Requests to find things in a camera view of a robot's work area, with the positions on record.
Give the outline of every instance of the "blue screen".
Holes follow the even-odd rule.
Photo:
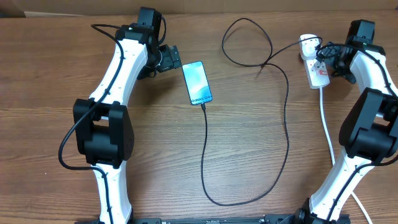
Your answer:
[[[182,66],[185,82],[192,105],[213,100],[202,62],[193,62]]]

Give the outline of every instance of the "white cord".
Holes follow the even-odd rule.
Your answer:
[[[331,164],[335,165],[335,154],[333,152],[333,146],[331,145],[329,131],[328,131],[328,127],[327,127],[326,121],[325,121],[325,114],[323,113],[323,91],[322,91],[322,87],[319,88],[319,107],[320,107],[320,111],[321,111],[321,119],[322,119],[323,129],[325,130],[326,139],[328,140],[330,157],[331,157]],[[373,224],[373,222],[371,220],[371,217],[366,212],[366,210],[363,207],[363,204],[361,203],[361,201],[359,201],[359,198],[354,194],[354,192],[352,192],[351,195],[353,196],[353,198],[355,199],[356,203],[361,208],[361,210],[362,210],[363,214],[365,215],[366,220],[368,221],[368,223],[369,224]]]

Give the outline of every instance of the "wooden table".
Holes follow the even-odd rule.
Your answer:
[[[273,183],[286,150],[282,126],[286,83],[273,67],[232,64],[221,38],[237,18],[258,22],[274,49],[301,34],[343,42],[352,20],[376,22],[374,42],[387,52],[387,67],[398,82],[397,11],[272,12],[257,14],[167,15],[165,43],[177,45],[183,63],[203,61],[214,100],[209,122],[205,182],[224,203],[258,196]],[[73,223],[98,217],[100,201],[90,171],[64,169],[58,147],[73,124],[72,106],[87,98],[102,79],[114,43],[92,23],[130,24],[136,16],[0,19],[0,223]],[[261,63],[269,45],[261,31],[240,22],[226,50],[242,63]],[[205,125],[191,106],[181,69],[136,83],[129,102],[135,146],[127,163],[134,215],[160,218],[253,217],[292,213],[322,184],[331,168],[319,113],[319,92],[308,87],[299,47],[272,59],[289,78],[287,127],[290,152],[275,189],[260,201],[237,207],[213,205],[200,182]],[[359,96],[358,87],[334,78],[325,88],[325,113],[336,156],[340,126]],[[75,136],[64,150],[70,165],[85,166]],[[375,168],[355,192],[374,223],[397,223],[398,165]],[[364,223],[350,198],[343,211]]]

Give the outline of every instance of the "white power strip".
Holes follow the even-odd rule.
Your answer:
[[[300,40],[316,37],[313,34],[304,34],[300,36]],[[330,83],[328,71],[324,62],[319,62],[317,57],[316,46],[319,45],[318,39],[310,39],[300,42],[300,54],[304,60],[305,72],[308,77],[308,84],[311,89],[318,89],[327,86]]]

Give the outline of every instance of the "white plug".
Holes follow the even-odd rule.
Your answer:
[[[300,36],[300,40],[310,37],[316,37],[313,34],[304,34]],[[319,45],[319,39],[310,39],[300,43],[300,54],[304,60],[304,67],[307,73],[308,84],[311,89],[319,89],[330,83],[328,71],[324,62],[319,62],[317,57],[316,46]]]

